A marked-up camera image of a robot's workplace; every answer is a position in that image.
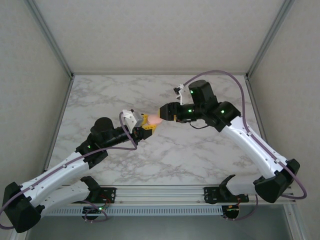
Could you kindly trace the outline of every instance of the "black cable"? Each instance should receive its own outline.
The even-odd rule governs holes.
[[[195,127],[195,126],[193,126],[193,125],[191,125],[191,122],[189,122],[189,124],[190,124],[190,126],[191,127],[193,127],[194,129],[205,129],[205,128],[207,128],[207,127],[209,127],[209,125],[207,125],[207,126],[202,126],[202,127]]]

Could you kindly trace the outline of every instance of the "marble surface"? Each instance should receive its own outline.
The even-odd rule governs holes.
[[[75,77],[49,167],[70,155],[90,133],[100,117],[120,126],[123,109],[156,114],[159,107],[176,101],[173,88],[189,75],[79,75]],[[258,131],[243,76],[236,76],[245,91],[246,116]],[[238,86],[228,76],[208,75],[218,101],[229,101],[241,110]],[[204,122],[194,123],[203,126]],[[121,146],[130,147],[129,142]],[[258,172],[244,152],[213,127],[201,130],[188,124],[163,121],[136,151],[109,150],[109,156],[86,172],[101,185],[202,185],[219,184],[230,174]]]

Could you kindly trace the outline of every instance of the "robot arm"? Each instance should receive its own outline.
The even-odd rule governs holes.
[[[274,203],[293,181],[292,176],[279,163],[287,166],[294,175],[300,168],[299,163],[295,159],[287,160],[272,149],[230,102],[218,102],[208,82],[197,80],[188,87],[193,104],[167,103],[159,110],[160,118],[179,123],[202,119],[208,126],[228,136],[251,158],[260,174],[228,176],[219,186],[220,194],[226,200],[239,194],[258,194],[265,201]],[[273,153],[276,159],[266,150]]]
[[[99,164],[108,156],[107,149],[134,150],[113,146],[129,140],[138,145],[156,129],[155,125],[145,125],[147,115],[123,110],[119,116],[120,122],[122,115],[125,125],[114,128],[111,119],[99,118],[87,139],[61,163],[22,185],[12,182],[5,188],[1,212],[4,209],[18,233],[32,228],[55,208],[85,199],[94,201],[100,194],[100,186],[91,176],[83,177],[71,186],[60,187]]]

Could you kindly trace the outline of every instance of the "white wall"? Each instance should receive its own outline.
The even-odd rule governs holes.
[[[283,0],[36,0],[75,73],[246,73]]]
[[[268,141],[301,164],[308,197],[297,204],[312,240],[320,239],[319,12],[319,0],[295,1],[251,79]]]
[[[0,56],[2,203],[6,185],[40,173],[69,80],[22,0],[1,1]]]

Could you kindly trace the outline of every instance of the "gray floor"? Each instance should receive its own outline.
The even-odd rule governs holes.
[[[243,206],[241,213],[252,208]],[[291,240],[284,209],[260,206],[248,219],[229,222],[221,216],[111,217],[85,223],[79,217],[45,217],[28,240]]]

